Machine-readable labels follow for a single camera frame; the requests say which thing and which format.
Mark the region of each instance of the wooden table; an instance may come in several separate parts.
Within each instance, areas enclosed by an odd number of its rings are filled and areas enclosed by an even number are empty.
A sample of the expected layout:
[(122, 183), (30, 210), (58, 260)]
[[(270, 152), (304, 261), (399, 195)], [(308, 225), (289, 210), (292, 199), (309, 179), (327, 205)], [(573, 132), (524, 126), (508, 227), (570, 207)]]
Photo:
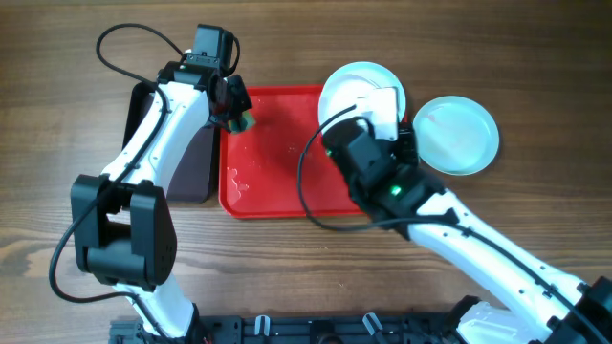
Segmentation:
[[(10, 0), (0, 8), (0, 343), (105, 342), (125, 300), (72, 305), (49, 288), (71, 222), (69, 191), (120, 151), (134, 80), (96, 59), (121, 22), (190, 47), (198, 23), (241, 41), (249, 85), (322, 83), (368, 60), (402, 81), (412, 112), (442, 95), (477, 100), (502, 134), (499, 159), (445, 177), (461, 199), (539, 258), (587, 282), (612, 276), (612, 22), (602, 1)], [(154, 78), (175, 53), (147, 32), (104, 53)], [(175, 204), (174, 272), (202, 314), (448, 310), (491, 299), (462, 272), (395, 233), (324, 231), (304, 220), (238, 221), (214, 200)], [(364, 221), (363, 218), (348, 222)], [(62, 255), (60, 285), (109, 291)]]

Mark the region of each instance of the red tray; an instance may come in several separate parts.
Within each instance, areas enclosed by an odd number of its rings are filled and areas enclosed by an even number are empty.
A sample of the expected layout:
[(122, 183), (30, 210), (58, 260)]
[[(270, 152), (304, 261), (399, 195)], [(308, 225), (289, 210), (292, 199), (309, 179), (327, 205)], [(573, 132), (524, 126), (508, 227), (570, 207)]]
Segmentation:
[[(248, 131), (221, 135), (219, 202), (233, 217), (304, 216), (296, 190), (297, 161), (318, 128), (323, 87), (251, 87), (256, 124)], [(303, 165), (304, 198), (317, 216), (359, 214), (320, 136)]]

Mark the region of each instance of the green sponge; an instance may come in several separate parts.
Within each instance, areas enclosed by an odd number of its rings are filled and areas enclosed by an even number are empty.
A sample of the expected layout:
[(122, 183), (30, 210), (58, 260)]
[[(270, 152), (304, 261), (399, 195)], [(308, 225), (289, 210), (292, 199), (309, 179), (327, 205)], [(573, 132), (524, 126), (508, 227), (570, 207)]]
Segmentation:
[(255, 125), (255, 118), (252, 117), (250, 112), (245, 111), (238, 120), (231, 120), (228, 125), (232, 134), (242, 133)]

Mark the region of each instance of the black mounting bracket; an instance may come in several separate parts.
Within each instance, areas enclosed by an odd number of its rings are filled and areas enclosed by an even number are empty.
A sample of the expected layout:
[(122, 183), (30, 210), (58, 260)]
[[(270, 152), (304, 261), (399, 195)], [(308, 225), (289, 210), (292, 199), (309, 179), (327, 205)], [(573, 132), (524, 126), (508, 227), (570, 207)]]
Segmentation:
[[(110, 184), (107, 175), (80, 175), (71, 190), (73, 219)], [(153, 291), (165, 282), (176, 258), (177, 239), (164, 191), (150, 181), (120, 183), (75, 231), (76, 264), (100, 283), (124, 283)], [(107, 214), (129, 208), (130, 224)]]
[[(600, 277), (593, 286), (580, 284), (582, 298), (576, 304), (576, 309), (590, 321), (595, 328), (608, 340), (612, 340), (612, 281)], [(595, 335), (576, 317), (569, 312), (563, 320), (552, 317), (548, 327), (553, 330), (544, 344), (600, 344)]]

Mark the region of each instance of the black motor joint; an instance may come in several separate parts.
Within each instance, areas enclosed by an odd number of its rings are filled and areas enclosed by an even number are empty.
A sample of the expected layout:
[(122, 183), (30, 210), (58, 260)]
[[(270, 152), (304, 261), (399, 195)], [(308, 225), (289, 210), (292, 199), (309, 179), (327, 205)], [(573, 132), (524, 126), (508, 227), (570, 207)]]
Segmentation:
[(398, 123), (398, 139), (377, 140), (354, 118), (323, 135), (328, 155), (349, 186), (351, 200), (375, 222), (416, 216), (418, 207), (444, 185), (418, 168), (419, 157), (410, 123)]
[[(236, 60), (231, 65), (234, 43)], [(160, 70), (158, 82), (180, 82), (206, 91), (210, 123), (227, 131), (242, 131), (247, 126), (242, 114), (252, 104), (242, 77), (232, 75), (240, 57), (239, 47), (233, 33), (220, 27), (198, 25), (192, 51), (184, 54), (180, 62), (168, 62)]]

